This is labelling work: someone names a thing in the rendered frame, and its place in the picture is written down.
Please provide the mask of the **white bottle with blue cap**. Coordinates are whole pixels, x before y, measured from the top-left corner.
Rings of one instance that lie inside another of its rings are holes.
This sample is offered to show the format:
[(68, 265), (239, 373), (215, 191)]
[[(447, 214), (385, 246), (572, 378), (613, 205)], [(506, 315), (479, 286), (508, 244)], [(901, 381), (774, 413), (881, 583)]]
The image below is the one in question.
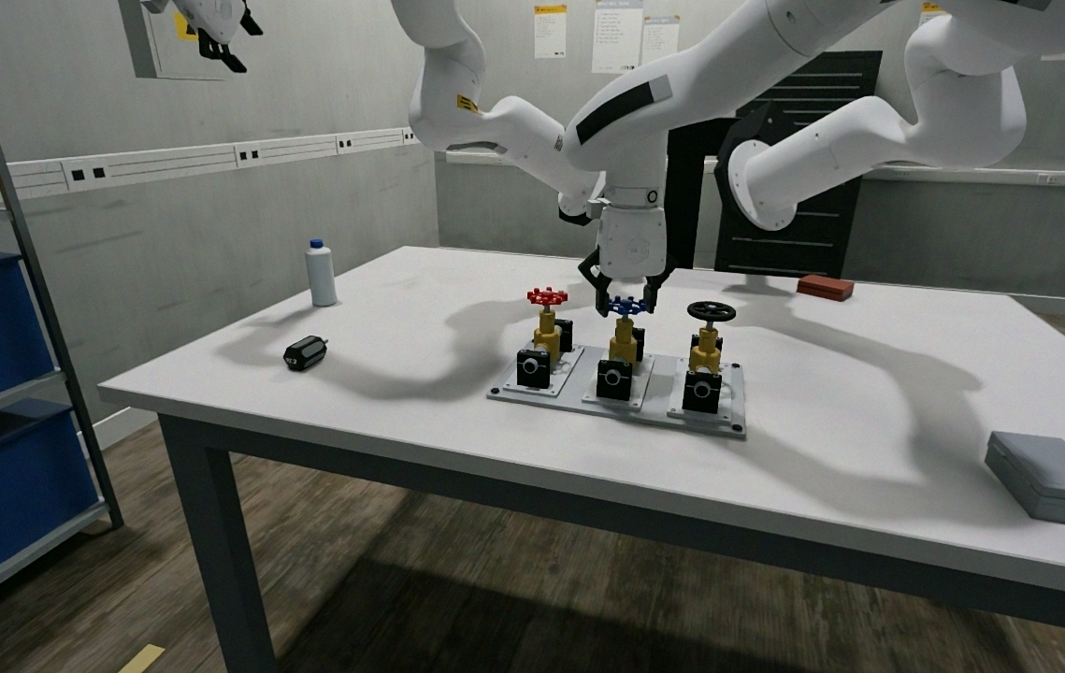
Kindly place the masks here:
[(311, 248), (305, 251), (305, 257), (307, 268), (309, 269), (311, 303), (317, 307), (337, 303), (334, 264), (332, 264), (331, 250), (324, 247), (321, 239), (313, 239), (310, 242), (310, 246)]

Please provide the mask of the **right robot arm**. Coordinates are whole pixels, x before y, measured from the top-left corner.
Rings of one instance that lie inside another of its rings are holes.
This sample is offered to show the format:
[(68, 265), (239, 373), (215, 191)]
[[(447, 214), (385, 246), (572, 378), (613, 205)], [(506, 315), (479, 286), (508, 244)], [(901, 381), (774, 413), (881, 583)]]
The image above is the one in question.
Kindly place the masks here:
[(559, 191), (559, 209), (567, 216), (581, 216), (586, 200), (603, 196), (606, 171), (586, 173), (568, 165), (566, 126), (518, 95), (508, 95), (490, 112), (478, 110), (486, 71), (484, 44), (461, 19), (455, 0), (390, 1), (410, 42), (424, 46), (424, 64), (409, 109), (410, 129), (417, 141), (441, 152), (492, 150)]

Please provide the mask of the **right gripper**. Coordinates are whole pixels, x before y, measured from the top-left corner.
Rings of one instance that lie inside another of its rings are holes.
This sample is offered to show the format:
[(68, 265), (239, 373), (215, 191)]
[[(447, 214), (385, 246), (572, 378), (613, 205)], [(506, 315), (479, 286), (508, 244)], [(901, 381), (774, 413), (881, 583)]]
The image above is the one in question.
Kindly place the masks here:
[(247, 73), (245, 65), (235, 54), (230, 54), (228, 48), (236, 34), (237, 24), (244, 27), (250, 36), (263, 35), (262, 29), (252, 19), (246, 0), (173, 0), (173, 3), (198, 34), (200, 56), (222, 60), (234, 73)]

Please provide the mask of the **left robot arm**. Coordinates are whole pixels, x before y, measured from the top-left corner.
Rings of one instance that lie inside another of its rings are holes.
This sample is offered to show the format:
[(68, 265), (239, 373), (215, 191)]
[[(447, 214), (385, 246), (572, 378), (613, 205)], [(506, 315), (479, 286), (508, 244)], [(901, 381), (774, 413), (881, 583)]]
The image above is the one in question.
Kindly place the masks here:
[[(668, 129), (744, 106), (900, 1), (746, 0), (690, 50), (622, 73), (566, 129), (568, 165), (606, 171), (605, 197), (586, 200), (586, 217), (600, 219), (609, 203), (663, 203)], [(1014, 64), (1027, 52), (1065, 52), (1065, 0), (925, 1), (947, 13), (918, 27), (904, 52), (918, 124), (867, 95), (774, 148), (742, 142), (728, 179), (749, 221), (777, 231), (800, 201), (876, 167), (982, 169), (1022, 142), (1027, 111)]]

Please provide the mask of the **reddish-brown rectangular block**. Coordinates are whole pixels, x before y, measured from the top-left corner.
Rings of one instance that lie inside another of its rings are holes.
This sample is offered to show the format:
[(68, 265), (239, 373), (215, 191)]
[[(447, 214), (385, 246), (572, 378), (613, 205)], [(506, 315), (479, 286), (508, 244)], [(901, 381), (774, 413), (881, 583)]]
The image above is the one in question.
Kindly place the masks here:
[(796, 293), (817, 295), (817, 297), (826, 298), (828, 301), (842, 302), (850, 295), (853, 295), (854, 288), (856, 285), (853, 282), (807, 274), (806, 277), (798, 280)]

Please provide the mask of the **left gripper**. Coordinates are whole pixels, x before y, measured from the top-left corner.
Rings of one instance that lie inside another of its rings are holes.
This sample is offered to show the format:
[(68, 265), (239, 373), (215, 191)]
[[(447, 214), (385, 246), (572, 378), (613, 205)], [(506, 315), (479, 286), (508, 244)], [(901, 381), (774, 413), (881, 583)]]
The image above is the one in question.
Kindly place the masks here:
[[(655, 314), (657, 289), (678, 264), (676, 257), (668, 253), (663, 208), (615, 208), (609, 203), (601, 213), (596, 250), (586, 257), (578, 270), (596, 288), (596, 310), (608, 318), (611, 279), (646, 277), (642, 299), (649, 314)], [(597, 277), (592, 265), (600, 270)]]

